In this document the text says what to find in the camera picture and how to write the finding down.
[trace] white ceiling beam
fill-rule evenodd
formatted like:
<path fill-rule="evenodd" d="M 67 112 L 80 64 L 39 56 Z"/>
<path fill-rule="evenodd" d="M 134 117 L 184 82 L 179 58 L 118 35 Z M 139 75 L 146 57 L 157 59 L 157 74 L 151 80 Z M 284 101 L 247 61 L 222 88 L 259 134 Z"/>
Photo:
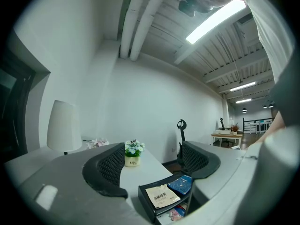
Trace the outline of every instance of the white ceiling beam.
<path fill-rule="evenodd" d="M 236 88 L 238 86 L 241 86 L 241 85 L 244 85 L 244 84 L 247 84 L 247 83 L 260 82 L 262 80 L 268 80 L 272 77 L 273 77 L 273 72 L 272 72 L 272 70 L 270 70 L 270 71 L 267 71 L 267 72 L 264 72 L 264 73 L 259 73 L 257 75 L 252 76 L 252 77 L 245 78 L 245 79 L 242 80 L 243 83 L 239 83 L 239 81 L 237 81 L 237 82 L 233 82 L 233 83 L 227 84 L 225 86 L 219 87 L 217 89 L 217 92 L 218 93 L 228 92 L 228 91 L 230 91 L 231 88 Z"/>
<path fill-rule="evenodd" d="M 250 55 L 247 55 L 239 60 L 236 60 L 236 67 L 238 69 L 249 67 L 255 63 L 258 63 L 260 61 L 266 60 L 268 58 L 268 55 L 264 49 L 258 50 Z M 229 63 L 211 73 L 208 73 L 206 76 L 204 76 L 204 81 L 206 83 L 210 83 L 220 77 L 223 77 L 225 75 L 228 75 L 230 73 L 233 73 L 237 71 L 235 67 L 234 62 Z"/>
<path fill-rule="evenodd" d="M 250 88 L 243 89 L 243 95 L 244 97 L 250 94 L 253 94 L 255 92 L 260 92 L 260 91 L 265 91 L 265 90 L 270 90 L 272 87 L 274 87 L 274 81 L 271 82 L 266 82 L 260 85 L 256 85 Z M 231 92 L 225 95 L 226 99 L 232 99 L 232 98 L 239 98 L 242 96 L 241 90 Z"/>
<path fill-rule="evenodd" d="M 199 39 L 194 44 L 190 44 L 187 41 L 187 44 L 182 46 L 175 54 L 175 64 L 180 64 L 185 58 L 187 58 L 190 54 L 192 54 L 200 45 L 207 42 L 212 36 L 216 35 L 221 29 L 226 28 L 227 26 L 232 25 L 242 17 L 251 13 L 249 7 L 239 11 L 235 15 L 231 16 L 230 18 L 226 19 L 224 22 L 219 24 L 217 27 L 213 28 L 211 31 L 206 33 L 201 39 Z"/>
<path fill-rule="evenodd" d="M 260 92 L 260 93 L 257 93 L 257 94 L 246 95 L 246 96 L 244 96 L 244 98 L 245 99 L 251 98 L 251 101 L 246 102 L 244 104 L 248 104 L 248 103 L 251 103 L 253 101 L 266 98 L 267 96 L 269 96 L 269 91 L 263 91 L 263 92 Z M 240 97 L 227 100 L 228 103 L 234 103 L 234 104 L 236 104 L 236 101 L 240 101 Z"/>

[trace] fluorescent light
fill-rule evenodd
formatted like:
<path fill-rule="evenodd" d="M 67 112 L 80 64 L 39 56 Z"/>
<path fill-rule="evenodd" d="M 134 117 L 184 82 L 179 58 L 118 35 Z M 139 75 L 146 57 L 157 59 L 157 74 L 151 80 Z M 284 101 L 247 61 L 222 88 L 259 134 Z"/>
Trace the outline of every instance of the fluorescent light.
<path fill-rule="evenodd" d="M 225 21 L 227 18 L 231 17 L 235 13 L 241 11 L 246 7 L 246 4 L 241 0 L 233 0 L 230 3 L 226 4 L 224 7 L 219 9 L 203 23 L 199 25 L 188 37 L 186 40 L 191 44 L 194 44 L 200 38 L 202 38 L 210 30 L 218 26 L 221 22 Z"/>
<path fill-rule="evenodd" d="M 255 85 L 255 83 L 256 82 L 251 82 L 251 83 L 247 83 L 247 84 L 241 85 L 241 86 L 236 87 L 236 88 L 231 88 L 230 92 L 236 91 L 236 90 L 239 90 L 239 89 L 242 89 L 242 88 L 246 88 L 246 87 L 249 87 L 249 86 L 252 86 L 252 85 Z"/>
<path fill-rule="evenodd" d="M 251 98 L 245 99 L 245 100 L 241 100 L 241 101 L 237 101 L 236 103 L 245 103 L 245 102 L 249 102 L 249 101 L 251 101 Z"/>

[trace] person's arm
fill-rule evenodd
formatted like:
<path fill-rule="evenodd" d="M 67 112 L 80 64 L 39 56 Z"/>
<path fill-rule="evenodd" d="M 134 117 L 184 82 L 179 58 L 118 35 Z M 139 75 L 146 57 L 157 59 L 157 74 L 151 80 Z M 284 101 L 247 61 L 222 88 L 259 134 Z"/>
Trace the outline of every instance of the person's arm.
<path fill-rule="evenodd" d="M 283 121 L 280 112 L 278 112 L 269 129 L 255 143 L 263 142 L 267 138 L 267 136 L 284 127 L 285 127 L 285 122 Z"/>

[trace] flower pot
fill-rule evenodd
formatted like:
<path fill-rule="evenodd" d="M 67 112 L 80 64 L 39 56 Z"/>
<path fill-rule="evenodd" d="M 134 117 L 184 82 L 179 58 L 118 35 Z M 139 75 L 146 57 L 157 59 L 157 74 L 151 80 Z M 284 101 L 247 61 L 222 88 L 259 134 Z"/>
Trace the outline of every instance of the flower pot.
<path fill-rule="evenodd" d="M 141 159 L 140 157 L 127 157 L 125 156 L 125 166 L 126 167 L 136 167 L 140 165 Z"/>

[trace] white shirt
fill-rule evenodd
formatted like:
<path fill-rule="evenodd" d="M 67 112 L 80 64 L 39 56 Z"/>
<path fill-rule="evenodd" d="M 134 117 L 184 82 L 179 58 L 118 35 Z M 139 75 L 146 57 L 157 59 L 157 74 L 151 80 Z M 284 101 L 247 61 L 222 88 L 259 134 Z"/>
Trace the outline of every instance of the white shirt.
<path fill-rule="evenodd" d="M 274 80 L 277 82 L 293 53 L 295 37 L 282 15 L 268 0 L 245 2 L 252 11 L 259 40 L 268 55 Z"/>

